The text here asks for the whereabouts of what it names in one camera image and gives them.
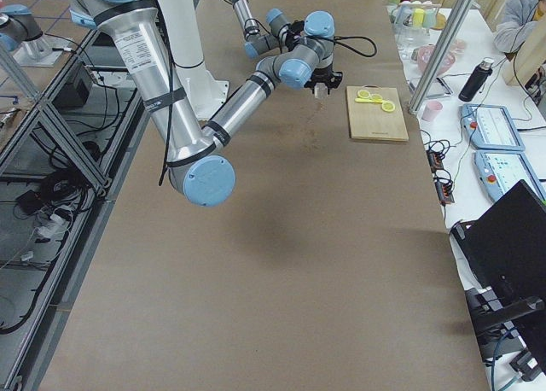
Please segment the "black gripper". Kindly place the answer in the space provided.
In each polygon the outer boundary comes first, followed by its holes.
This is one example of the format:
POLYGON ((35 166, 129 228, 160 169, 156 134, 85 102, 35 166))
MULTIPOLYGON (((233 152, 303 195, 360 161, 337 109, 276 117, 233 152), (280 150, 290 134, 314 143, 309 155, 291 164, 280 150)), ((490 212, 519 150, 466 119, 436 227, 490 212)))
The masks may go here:
POLYGON ((343 73, 335 72, 333 70, 333 65, 330 64, 324 68, 316 68, 304 87, 314 89, 317 84, 324 84, 328 90, 337 89, 341 84, 342 79, 343 73))

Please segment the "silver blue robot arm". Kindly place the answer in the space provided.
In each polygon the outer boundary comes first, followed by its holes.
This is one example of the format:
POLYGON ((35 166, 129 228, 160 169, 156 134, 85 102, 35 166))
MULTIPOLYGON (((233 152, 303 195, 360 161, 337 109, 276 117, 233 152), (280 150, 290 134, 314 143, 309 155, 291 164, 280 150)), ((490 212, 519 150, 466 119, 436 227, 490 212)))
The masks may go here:
POLYGON ((248 0, 228 0, 258 57, 255 71, 230 96, 206 70, 194 0, 71 0, 74 23, 107 34, 166 144, 162 178, 192 203, 214 207, 235 187, 220 152, 278 85, 332 90, 334 19, 326 11, 290 21, 279 9, 263 34, 248 0))
POLYGON ((244 50, 251 59, 286 46, 290 21, 280 9, 272 9, 267 15, 270 28, 253 16, 248 0, 226 0, 233 8, 244 37, 244 50))

